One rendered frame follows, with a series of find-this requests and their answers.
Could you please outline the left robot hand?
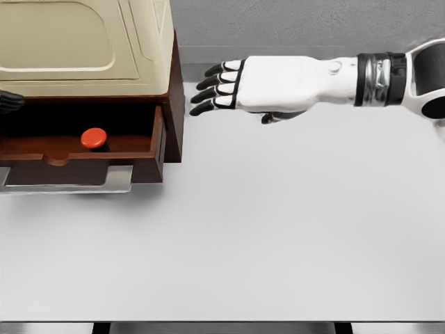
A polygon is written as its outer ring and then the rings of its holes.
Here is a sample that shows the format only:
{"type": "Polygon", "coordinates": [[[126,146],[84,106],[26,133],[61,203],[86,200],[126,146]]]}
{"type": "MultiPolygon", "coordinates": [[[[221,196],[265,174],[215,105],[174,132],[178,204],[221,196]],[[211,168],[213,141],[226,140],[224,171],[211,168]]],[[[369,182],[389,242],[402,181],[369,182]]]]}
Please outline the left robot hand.
{"type": "Polygon", "coordinates": [[[24,106],[25,98],[22,95],[0,90],[0,114],[6,115],[10,112],[21,109],[24,106]]]}

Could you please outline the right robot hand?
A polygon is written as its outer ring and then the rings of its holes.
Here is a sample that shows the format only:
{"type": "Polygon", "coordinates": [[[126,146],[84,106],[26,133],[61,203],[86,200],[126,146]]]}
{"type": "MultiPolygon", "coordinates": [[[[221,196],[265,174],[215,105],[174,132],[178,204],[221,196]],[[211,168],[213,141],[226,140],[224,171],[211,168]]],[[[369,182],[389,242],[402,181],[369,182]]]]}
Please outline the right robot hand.
{"type": "Polygon", "coordinates": [[[262,116],[261,123],[289,120],[318,101],[316,84],[305,70],[316,59],[305,56],[249,56],[224,61],[204,73],[191,98],[191,116],[213,110],[240,109],[262,116]]]}

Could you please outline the red button switch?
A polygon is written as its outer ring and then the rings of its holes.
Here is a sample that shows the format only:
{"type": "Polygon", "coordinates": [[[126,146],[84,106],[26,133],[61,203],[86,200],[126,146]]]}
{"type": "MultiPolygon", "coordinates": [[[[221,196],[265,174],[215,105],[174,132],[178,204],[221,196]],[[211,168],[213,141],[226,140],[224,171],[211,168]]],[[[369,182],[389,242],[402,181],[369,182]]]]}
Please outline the red button switch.
{"type": "Polygon", "coordinates": [[[98,127],[87,129],[81,135],[81,144],[92,152],[110,152],[107,133],[98,127]]]}

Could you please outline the brown drawer with metal handle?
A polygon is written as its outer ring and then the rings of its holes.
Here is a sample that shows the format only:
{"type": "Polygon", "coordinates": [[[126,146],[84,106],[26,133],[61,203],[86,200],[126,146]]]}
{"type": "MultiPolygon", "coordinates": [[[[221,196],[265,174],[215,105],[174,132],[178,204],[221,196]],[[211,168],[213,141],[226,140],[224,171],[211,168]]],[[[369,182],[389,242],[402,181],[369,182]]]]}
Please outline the brown drawer with metal handle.
{"type": "Polygon", "coordinates": [[[165,137],[157,104],[27,104],[0,117],[0,193],[126,193],[162,182],[165,137]],[[110,152],[82,146],[93,127],[110,152]]]}

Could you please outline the cream and brown cabinet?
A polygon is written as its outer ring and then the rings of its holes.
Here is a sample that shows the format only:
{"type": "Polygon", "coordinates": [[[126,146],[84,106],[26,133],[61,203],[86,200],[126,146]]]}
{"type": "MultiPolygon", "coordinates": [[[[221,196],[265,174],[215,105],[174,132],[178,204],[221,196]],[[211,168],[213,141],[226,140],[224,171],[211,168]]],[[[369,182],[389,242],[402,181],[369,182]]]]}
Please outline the cream and brown cabinet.
{"type": "Polygon", "coordinates": [[[179,163],[184,89],[170,0],[0,0],[0,89],[32,98],[156,97],[179,163]]]}

